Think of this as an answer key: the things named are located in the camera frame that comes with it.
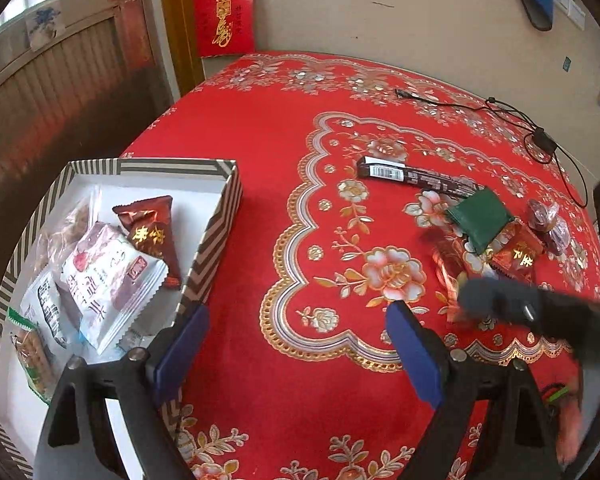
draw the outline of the barcode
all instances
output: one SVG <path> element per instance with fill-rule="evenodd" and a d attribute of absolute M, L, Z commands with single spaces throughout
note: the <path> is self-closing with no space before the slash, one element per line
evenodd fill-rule
<path fill-rule="evenodd" d="M 387 166 L 370 166 L 369 173 L 371 176 L 379 178 L 387 178 L 388 180 L 404 181 L 404 173 L 398 168 L 389 168 Z"/>

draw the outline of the red fabric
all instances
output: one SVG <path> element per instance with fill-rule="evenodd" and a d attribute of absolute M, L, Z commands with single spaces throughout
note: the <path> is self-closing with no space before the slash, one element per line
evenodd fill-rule
<path fill-rule="evenodd" d="M 560 343 L 492 320 L 480 328 L 447 323 L 423 240 L 437 228 L 430 224 L 457 235 L 440 215 L 446 199 L 358 180 L 350 169 L 366 153 L 469 176 L 517 215 L 529 198 L 557 200 L 578 244 L 565 258 L 537 258 L 536 282 L 600 300 L 600 244 L 568 201 L 557 167 L 531 162 L 524 132 L 513 126 L 398 101 L 396 87 L 481 104 L 450 85 L 372 62 L 257 54 L 183 97 L 125 153 L 234 158 L 244 185 L 208 302 L 211 331 L 184 387 L 179 444 L 197 478 L 399 474 L 431 409 L 382 334 L 392 298 L 417 297 L 410 303 L 416 315 L 448 346 L 496 362 L 515 355 L 532 362 L 540 386 L 574 373 Z M 453 480 L 466 472 L 483 414 L 484 405 Z"/>
<path fill-rule="evenodd" d="M 200 56 L 254 51 L 253 0 L 193 1 Z"/>

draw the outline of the gift box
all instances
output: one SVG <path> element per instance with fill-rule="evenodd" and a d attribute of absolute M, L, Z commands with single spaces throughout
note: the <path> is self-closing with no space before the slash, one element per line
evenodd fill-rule
<path fill-rule="evenodd" d="M 150 334 L 179 322 L 180 313 L 206 300 L 242 197 L 233 160 L 108 158 L 70 162 L 62 170 L 26 225 L 0 286 L 0 442 L 28 477 L 48 406 L 27 386 L 10 341 L 6 314 L 8 308 L 19 310 L 31 281 L 39 232 L 58 222 L 95 186 L 101 192 L 98 220 L 112 224 L 119 224 L 113 206 L 154 196 L 173 197 L 173 237 L 183 285 L 177 290 L 162 287 L 151 299 L 138 319 Z M 182 364 L 183 377 L 189 366 L 190 360 Z M 171 399 L 177 397 L 177 387 Z M 173 431 L 178 402 L 171 399 L 161 412 Z M 138 474 L 141 478 L 120 407 L 107 401 L 107 408 L 130 478 Z"/>

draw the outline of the wooden door frame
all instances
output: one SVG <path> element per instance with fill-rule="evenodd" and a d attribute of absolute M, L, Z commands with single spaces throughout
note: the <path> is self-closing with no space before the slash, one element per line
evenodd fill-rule
<path fill-rule="evenodd" d="M 198 55 L 193 0 L 162 0 L 162 9 L 176 81 L 183 96 L 205 79 Z"/>

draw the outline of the green pouch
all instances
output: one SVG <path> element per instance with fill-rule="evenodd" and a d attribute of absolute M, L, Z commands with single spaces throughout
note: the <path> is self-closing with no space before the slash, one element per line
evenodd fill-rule
<path fill-rule="evenodd" d="M 482 254 L 503 227 L 514 219 L 488 187 L 450 207 L 446 215 L 467 233 L 477 254 Z"/>

